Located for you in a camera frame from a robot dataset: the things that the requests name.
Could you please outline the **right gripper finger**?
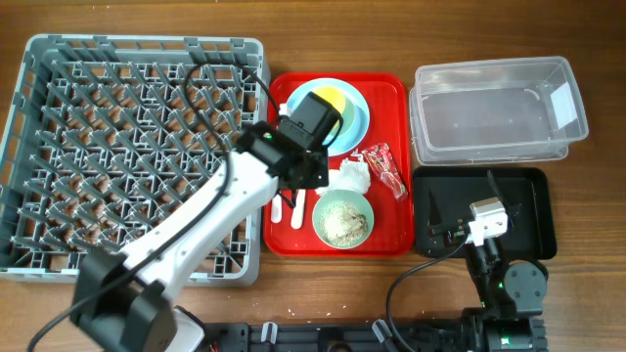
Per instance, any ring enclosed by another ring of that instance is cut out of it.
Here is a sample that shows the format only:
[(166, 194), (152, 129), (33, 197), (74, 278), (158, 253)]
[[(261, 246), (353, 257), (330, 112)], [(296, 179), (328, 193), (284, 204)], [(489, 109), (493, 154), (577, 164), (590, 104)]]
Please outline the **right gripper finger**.
[(428, 234), (432, 238), (443, 240), (444, 244), (460, 244), (462, 241), (465, 241), (470, 234), (470, 228), (465, 220), (458, 219), (456, 224), (444, 222), (432, 190), (428, 190), (428, 199)]
[(515, 219), (519, 215), (521, 210), (521, 203), (511, 203), (507, 201), (505, 195), (501, 188), (499, 187), (498, 181), (496, 180), (491, 169), (487, 170), (487, 181), (489, 183), (490, 188), (494, 192), (496, 198), (502, 203), (506, 214), (508, 215), (508, 224), (511, 230), (515, 229)]

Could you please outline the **white napkin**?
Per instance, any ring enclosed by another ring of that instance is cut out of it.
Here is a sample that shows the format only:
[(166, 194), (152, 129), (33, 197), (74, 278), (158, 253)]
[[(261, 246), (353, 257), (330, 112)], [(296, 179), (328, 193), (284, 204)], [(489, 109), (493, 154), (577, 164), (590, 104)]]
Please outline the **white napkin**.
[(315, 190), (318, 196), (328, 191), (346, 190), (366, 194), (371, 187), (371, 176), (367, 162), (359, 157), (356, 160), (344, 159), (339, 169), (329, 170), (329, 185)]

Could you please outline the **white plastic fork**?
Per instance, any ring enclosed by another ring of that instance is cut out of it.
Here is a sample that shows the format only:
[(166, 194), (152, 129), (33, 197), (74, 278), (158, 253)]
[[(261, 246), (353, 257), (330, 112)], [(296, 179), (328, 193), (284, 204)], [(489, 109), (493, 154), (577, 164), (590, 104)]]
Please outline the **white plastic fork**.
[(282, 221), (282, 196), (276, 194), (271, 201), (270, 221), (274, 224), (278, 224)]

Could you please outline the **white plastic spoon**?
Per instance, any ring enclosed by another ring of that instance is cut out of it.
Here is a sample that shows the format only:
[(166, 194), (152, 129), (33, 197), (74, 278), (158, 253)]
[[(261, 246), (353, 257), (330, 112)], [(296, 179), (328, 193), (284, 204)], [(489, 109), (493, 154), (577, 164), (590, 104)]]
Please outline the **white plastic spoon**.
[(294, 202), (294, 208), (291, 215), (291, 227), (298, 230), (303, 225), (304, 219), (304, 206), (306, 203), (306, 191), (298, 190), (296, 193), (296, 199)]

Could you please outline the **red snack wrapper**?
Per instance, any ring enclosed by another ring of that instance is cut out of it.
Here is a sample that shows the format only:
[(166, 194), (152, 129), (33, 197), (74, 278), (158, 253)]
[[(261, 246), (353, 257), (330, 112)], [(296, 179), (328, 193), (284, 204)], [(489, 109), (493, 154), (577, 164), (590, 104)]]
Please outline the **red snack wrapper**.
[(402, 201), (408, 196), (388, 143), (367, 147), (362, 151), (362, 156), (374, 174), (391, 190), (397, 201)]

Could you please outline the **rice and food scraps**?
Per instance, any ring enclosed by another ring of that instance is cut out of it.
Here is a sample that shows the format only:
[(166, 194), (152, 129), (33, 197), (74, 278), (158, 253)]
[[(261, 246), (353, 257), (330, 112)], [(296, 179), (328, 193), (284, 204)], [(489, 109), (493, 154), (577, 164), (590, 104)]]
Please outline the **rice and food scraps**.
[(369, 231), (366, 216), (354, 204), (341, 200), (326, 207), (320, 225), (325, 240), (337, 247), (352, 246)]

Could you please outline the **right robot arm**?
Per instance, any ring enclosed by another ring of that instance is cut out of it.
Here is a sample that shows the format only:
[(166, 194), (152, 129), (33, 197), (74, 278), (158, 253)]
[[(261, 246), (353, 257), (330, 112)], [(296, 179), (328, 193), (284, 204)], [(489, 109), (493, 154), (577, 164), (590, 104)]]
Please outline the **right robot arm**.
[(416, 251), (462, 258), (480, 299), (455, 320), (416, 324), (422, 351), (545, 351), (540, 320), (557, 253), (548, 180), (528, 167), (422, 167), (413, 176)]

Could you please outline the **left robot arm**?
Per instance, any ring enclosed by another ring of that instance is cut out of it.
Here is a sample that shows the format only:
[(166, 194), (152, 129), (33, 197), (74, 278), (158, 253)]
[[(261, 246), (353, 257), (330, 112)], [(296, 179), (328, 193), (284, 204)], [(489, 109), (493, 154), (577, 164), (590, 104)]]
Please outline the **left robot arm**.
[(106, 351), (196, 351), (203, 324), (174, 302), (227, 233), (280, 190), (328, 185), (328, 143), (342, 117), (307, 94), (277, 125), (244, 130), (225, 163), (173, 214), (117, 253), (92, 249), (71, 322)]

